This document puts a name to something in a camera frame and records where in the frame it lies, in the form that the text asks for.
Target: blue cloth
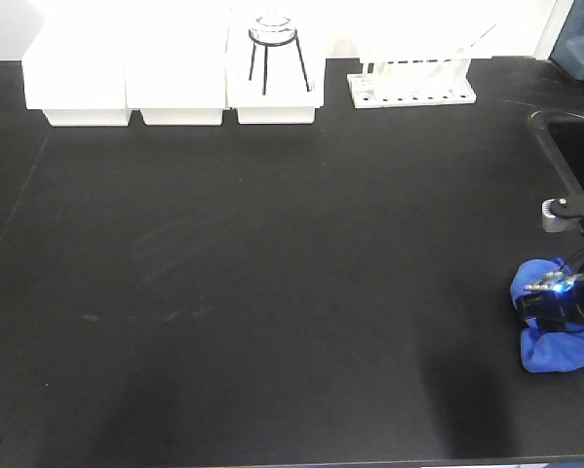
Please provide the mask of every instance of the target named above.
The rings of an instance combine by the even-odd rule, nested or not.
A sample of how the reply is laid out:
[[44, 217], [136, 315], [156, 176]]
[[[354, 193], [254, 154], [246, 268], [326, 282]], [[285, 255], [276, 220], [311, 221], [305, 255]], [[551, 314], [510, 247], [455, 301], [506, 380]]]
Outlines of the blue cloth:
[[[525, 285], [557, 270], [562, 261], [530, 260], [522, 264], [510, 287], [513, 304], [524, 294]], [[584, 327], [568, 324], [568, 331], [541, 331], [536, 321], [526, 321], [522, 331], [522, 363], [530, 372], [569, 372], [584, 368]]]

